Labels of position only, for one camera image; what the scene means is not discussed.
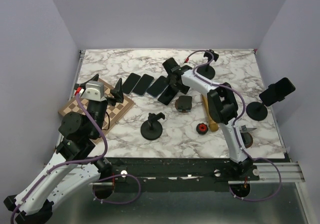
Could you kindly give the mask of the black phone silver edge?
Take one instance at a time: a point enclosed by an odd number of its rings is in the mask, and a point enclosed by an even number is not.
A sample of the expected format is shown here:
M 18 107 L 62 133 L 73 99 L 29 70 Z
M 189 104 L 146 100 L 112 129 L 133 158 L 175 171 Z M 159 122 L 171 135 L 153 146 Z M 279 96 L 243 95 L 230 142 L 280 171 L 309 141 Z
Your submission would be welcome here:
M 178 92 L 179 92 L 178 88 L 169 85 L 164 90 L 164 92 L 159 96 L 159 98 L 157 100 L 161 104 L 168 106 L 171 103 L 171 101 L 174 99 L 174 97 L 177 95 Z

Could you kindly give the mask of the dark phone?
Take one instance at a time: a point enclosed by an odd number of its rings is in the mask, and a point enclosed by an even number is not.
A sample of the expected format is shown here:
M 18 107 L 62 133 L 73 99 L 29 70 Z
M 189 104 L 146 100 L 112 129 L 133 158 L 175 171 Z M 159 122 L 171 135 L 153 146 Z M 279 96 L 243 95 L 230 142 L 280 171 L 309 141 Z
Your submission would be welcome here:
M 158 97 L 168 86 L 166 77 L 160 76 L 147 90 L 146 92 L 153 98 Z

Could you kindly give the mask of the black phone teal edge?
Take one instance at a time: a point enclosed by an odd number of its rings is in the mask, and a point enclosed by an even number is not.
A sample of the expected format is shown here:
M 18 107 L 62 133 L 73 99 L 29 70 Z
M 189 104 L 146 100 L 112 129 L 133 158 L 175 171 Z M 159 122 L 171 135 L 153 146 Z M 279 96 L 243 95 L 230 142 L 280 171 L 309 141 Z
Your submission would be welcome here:
M 133 88 L 132 92 L 138 96 L 143 96 L 151 83 L 153 82 L 154 77 L 148 74 L 144 74 L 140 80 L 137 82 L 135 87 Z

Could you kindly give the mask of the black round-base clamp stand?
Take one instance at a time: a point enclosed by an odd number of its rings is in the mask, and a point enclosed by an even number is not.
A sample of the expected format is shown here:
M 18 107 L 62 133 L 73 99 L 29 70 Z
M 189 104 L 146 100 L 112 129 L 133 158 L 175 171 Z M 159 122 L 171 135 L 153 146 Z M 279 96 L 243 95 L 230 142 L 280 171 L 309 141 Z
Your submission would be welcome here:
M 207 61 L 209 62 L 209 64 L 198 67 L 196 72 L 202 75 L 203 77 L 209 80 L 212 80 L 216 75 L 216 71 L 211 66 L 211 62 L 213 61 L 215 63 L 218 60 L 220 55 L 215 53 L 215 51 L 212 49 L 209 49 L 208 52 L 205 52 L 203 56 L 207 58 Z

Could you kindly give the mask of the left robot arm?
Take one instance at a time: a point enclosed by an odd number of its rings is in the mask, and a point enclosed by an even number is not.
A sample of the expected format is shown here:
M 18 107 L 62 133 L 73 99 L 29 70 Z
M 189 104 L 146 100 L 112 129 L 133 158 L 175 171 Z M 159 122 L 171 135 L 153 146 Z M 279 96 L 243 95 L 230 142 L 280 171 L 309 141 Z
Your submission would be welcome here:
M 98 78 L 95 75 L 75 85 L 75 99 L 82 113 L 71 111 L 62 118 L 58 129 L 62 141 L 48 164 L 21 193 L 3 201 L 12 212 L 12 224 L 45 224 L 53 211 L 84 185 L 110 178 L 104 122 L 107 107 L 123 103 L 124 95 L 121 79 L 107 95 Z

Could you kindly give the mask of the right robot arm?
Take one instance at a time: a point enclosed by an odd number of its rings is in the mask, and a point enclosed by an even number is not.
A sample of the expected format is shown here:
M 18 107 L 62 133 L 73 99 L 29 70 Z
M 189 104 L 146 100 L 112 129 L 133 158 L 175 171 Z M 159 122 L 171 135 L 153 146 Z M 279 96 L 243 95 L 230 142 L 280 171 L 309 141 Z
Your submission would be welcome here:
M 171 87 L 179 91 L 191 88 L 207 97 L 209 115 L 222 130 L 228 147 L 229 158 L 232 161 L 230 175 L 236 180 L 243 179 L 253 165 L 253 160 L 247 154 L 237 127 L 239 107 L 234 90 L 227 82 L 220 84 L 200 75 L 196 69 L 188 65 L 178 65 L 172 57 L 162 65 Z

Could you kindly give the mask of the dark round stand centre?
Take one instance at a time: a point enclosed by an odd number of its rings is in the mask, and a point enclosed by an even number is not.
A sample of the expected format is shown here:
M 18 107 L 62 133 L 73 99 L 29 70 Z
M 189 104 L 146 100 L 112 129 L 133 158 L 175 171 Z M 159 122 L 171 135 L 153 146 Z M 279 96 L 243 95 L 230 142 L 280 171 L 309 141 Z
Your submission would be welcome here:
M 192 109 L 193 98 L 189 95 L 182 95 L 175 101 L 175 108 L 178 112 L 187 113 Z

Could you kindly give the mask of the wooden disc phone stand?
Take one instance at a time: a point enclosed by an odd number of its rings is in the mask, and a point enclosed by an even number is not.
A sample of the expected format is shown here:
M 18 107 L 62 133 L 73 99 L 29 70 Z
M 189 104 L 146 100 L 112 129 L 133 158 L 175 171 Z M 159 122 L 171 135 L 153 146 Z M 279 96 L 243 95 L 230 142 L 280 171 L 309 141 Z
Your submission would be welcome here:
M 253 136 L 251 135 L 251 132 L 253 132 L 257 128 L 256 127 L 247 127 L 246 125 L 239 126 L 238 128 L 239 128 L 244 146 L 246 148 L 250 148 L 254 142 Z

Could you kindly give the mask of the wooden chessboard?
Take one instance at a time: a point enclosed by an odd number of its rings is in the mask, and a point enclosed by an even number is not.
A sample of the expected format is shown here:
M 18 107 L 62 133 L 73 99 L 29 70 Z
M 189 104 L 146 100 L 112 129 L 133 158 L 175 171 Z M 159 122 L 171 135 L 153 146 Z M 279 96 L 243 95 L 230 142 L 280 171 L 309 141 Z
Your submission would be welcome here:
M 111 95 L 111 89 L 114 87 L 111 86 L 109 83 L 105 82 L 103 79 L 99 78 L 99 82 L 104 84 L 104 93 L 105 95 L 112 97 Z M 80 98 L 82 105 L 84 108 L 87 109 L 88 107 L 88 100 Z M 129 97 L 124 95 L 124 100 L 123 103 L 116 103 L 115 106 L 108 105 L 107 106 L 107 113 L 110 117 L 110 125 L 109 125 L 109 119 L 108 116 L 106 115 L 104 118 L 104 122 L 102 125 L 102 132 L 106 136 L 109 131 L 117 124 L 117 122 L 123 118 L 123 116 L 133 107 L 134 101 L 131 100 Z M 79 107 L 76 98 L 72 97 L 61 109 L 58 110 L 58 113 L 64 117 L 66 114 L 70 112 L 76 112 L 79 114 L 84 115 L 85 113 L 82 111 L 82 109 Z M 98 138 L 96 140 L 91 140 L 95 145 L 97 145 L 100 141 L 102 142 L 102 138 Z

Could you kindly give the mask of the black red round cap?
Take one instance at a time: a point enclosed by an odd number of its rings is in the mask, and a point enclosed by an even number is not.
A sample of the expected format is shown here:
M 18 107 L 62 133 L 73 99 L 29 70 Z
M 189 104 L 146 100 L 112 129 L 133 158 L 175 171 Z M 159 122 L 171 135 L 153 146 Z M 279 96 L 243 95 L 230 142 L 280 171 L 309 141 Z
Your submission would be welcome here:
M 208 132 L 209 128 L 205 123 L 199 123 L 196 126 L 196 131 L 200 135 L 205 135 Z

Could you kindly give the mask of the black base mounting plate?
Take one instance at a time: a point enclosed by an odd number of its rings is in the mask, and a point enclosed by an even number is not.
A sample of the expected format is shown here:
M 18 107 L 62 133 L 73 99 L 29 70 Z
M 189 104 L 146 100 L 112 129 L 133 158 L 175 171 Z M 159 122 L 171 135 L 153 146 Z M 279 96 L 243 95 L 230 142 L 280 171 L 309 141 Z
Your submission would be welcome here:
M 102 177 L 116 193 L 227 192 L 229 184 L 258 181 L 257 166 L 246 160 L 236 164 L 228 158 L 135 158 L 110 157 Z

